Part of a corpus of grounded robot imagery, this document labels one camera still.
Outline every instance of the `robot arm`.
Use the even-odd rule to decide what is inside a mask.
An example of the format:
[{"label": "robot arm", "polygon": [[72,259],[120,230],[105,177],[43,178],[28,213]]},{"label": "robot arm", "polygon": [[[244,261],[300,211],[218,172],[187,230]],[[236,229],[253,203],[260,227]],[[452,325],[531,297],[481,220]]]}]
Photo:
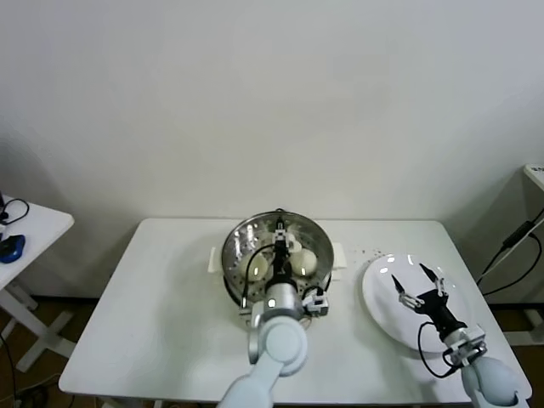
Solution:
[{"label": "robot arm", "polygon": [[435,289],[414,297],[406,293],[404,287],[393,276],[399,301],[408,309],[420,315],[427,315],[445,344],[452,368],[447,375],[461,370],[465,392],[477,408],[529,407],[519,398],[519,388],[515,374],[504,363],[491,357],[487,352],[485,333],[479,328],[468,328],[455,318],[447,308],[448,294],[444,289],[444,279],[431,269],[420,264],[425,275],[435,284]]},{"label": "robot arm", "polygon": [[299,371],[308,353],[306,332],[286,316],[272,318],[263,325],[258,346],[260,356],[252,372],[230,386],[218,408],[270,408],[270,392],[278,377]]},{"label": "robot arm", "polygon": [[278,217],[273,277],[266,286],[264,300],[256,302],[251,312],[248,354],[255,366],[248,375],[232,383],[218,408],[272,407],[270,393],[278,377],[295,374],[306,361],[308,339],[298,321],[305,311],[312,315],[326,315],[328,311],[323,292],[309,291],[303,300],[298,296],[288,262],[287,239],[283,220]]}]

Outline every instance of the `computer mouse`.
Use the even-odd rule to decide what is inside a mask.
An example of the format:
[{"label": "computer mouse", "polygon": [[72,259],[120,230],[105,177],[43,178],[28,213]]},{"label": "computer mouse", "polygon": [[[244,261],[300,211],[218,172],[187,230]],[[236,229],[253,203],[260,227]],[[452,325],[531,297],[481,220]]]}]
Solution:
[{"label": "computer mouse", "polygon": [[12,235],[0,242],[0,263],[11,264],[21,257],[26,244],[24,235]]}]

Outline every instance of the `stainless steel steamer basket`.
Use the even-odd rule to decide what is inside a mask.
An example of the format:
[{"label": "stainless steel steamer basket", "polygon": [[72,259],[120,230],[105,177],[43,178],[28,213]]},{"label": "stainless steel steamer basket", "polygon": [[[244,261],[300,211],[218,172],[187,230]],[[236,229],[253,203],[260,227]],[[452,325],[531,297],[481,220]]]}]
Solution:
[{"label": "stainless steel steamer basket", "polygon": [[[263,212],[239,223],[230,231],[221,253],[224,280],[230,296],[237,303],[241,303],[241,295],[246,279],[245,270],[241,270],[241,260],[248,254],[254,253],[261,246],[272,243],[277,218],[281,216],[285,222],[287,232],[294,234],[303,248],[313,251],[317,257],[317,270],[310,277],[297,276],[299,296],[306,288],[320,286],[326,289],[330,282],[334,252],[331,240],[326,232],[314,221],[303,215],[282,210]],[[269,260],[269,269],[266,276],[257,282],[249,282],[248,302],[253,304],[264,298],[266,282],[272,278],[271,250],[263,250],[262,254]]]}]

